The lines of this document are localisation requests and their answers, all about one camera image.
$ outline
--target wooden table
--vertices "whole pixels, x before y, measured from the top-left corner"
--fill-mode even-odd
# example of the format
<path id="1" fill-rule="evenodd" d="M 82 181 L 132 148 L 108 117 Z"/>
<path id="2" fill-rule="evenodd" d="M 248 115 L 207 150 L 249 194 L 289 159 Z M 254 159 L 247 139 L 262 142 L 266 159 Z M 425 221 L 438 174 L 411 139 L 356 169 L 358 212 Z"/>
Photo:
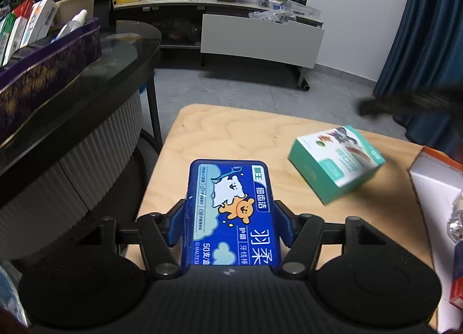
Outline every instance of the wooden table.
<path id="1" fill-rule="evenodd" d="M 189 105 L 168 134 L 138 215 L 166 213 L 184 198 L 193 160 L 261 160 L 269 168 L 274 199 L 294 213 L 335 223 L 360 216 L 432 267 L 427 230 L 407 171 L 421 146 L 361 131 L 387 162 L 372 180 L 324 206 L 287 157 L 296 137 L 334 127 L 273 113 Z M 338 245 L 324 246 L 319 266 L 340 252 Z M 138 246 L 131 245 L 127 257 L 143 267 Z"/>

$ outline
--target teal box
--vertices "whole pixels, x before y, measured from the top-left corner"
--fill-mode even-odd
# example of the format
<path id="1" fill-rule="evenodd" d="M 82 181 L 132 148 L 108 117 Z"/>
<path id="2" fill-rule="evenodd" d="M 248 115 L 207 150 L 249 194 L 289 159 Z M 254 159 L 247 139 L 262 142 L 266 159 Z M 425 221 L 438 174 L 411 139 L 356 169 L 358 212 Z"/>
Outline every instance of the teal box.
<path id="1" fill-rule="evenodd" d="M 288 159 L 323 204 L 368 181 L 386 162 L 351 126 L 296 138 Z"/>

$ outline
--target cabinet door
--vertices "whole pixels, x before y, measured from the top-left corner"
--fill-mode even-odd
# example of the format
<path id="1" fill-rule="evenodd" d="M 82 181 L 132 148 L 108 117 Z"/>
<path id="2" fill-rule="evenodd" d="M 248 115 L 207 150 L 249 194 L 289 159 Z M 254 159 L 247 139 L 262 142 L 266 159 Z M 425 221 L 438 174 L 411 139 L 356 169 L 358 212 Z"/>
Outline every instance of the cabinet door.
<path id="1" fill-rule="evenodd" d="M 313 68 L 325 30 L 226 15 L 203 15 L 201 52 L 266 59 Z"/>

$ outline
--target white bottle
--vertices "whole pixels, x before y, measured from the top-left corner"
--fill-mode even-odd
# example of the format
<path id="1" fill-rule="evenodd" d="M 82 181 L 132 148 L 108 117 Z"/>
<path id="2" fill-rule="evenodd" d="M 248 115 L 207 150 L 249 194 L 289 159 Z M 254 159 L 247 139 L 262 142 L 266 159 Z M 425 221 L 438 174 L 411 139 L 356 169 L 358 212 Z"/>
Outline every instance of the white bottle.
<path id="1" fill-rule="evenodd" d="M 85 22 L 85 17 L 87 16 L 87 10 L 82 10 L 76 16 L 72 18 L 71 21 L 66 23 L 66 25 L 61 28 L 58 35 L 55 37 L 54 41 L 59 40 L 61 37 L 70 34 L 72 31 L 76 30 L 77 28 L 82 27 Z"/>

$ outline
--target white tv stand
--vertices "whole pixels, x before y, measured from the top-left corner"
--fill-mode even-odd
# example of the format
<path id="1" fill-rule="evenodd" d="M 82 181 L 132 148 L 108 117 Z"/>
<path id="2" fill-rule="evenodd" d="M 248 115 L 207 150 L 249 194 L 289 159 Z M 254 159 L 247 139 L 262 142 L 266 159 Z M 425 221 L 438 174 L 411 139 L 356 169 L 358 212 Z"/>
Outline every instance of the white tv stand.
<path id="1" fill-rule="evenodd" d="M 217 0 L 145 0 L 117 4 L 116 18 L 147 23 L 159 19 L 183 17 L 202 26 L 201 41 L 165 40 L 162 48 L 201 50 L 201 64 L 207 54 L 226 54 L 281 62 L 292 67 L 298 88 L 309 90 L 305 81 L 308 69 L 317 60 L 325 30 L 323 21 L 309 15 L 297 15 L 297 22 L 278 24 L 250 19 L 250 11 L 268 8 L 252 3 L 228 3 Z"/>

